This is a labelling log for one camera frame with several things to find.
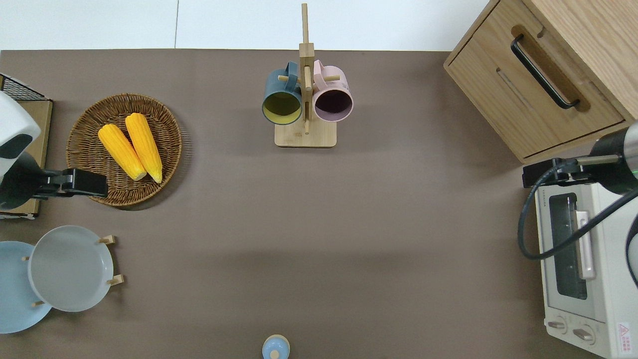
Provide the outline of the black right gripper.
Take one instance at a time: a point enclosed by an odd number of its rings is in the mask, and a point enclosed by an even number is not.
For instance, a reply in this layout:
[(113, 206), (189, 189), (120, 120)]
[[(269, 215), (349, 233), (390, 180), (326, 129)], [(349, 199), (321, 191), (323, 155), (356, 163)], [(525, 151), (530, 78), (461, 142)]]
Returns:
[(531, 188), (537, 182), (540, 186), (573, 186), (584, 184), (584, 173), (576, 159), (549, 159), (524, 166), (522, 186)]

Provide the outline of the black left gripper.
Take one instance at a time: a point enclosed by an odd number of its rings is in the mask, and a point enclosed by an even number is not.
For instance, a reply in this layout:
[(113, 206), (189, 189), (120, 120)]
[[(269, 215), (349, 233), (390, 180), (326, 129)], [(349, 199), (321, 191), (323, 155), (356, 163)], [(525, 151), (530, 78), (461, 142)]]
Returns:
[(41, 200), (80, 195), (106, 198), (109, 195), (109, 186), (104, 175), (80, 169), (44, 170), (37, 177), (36, 183), (35, 193), (30, 197)]

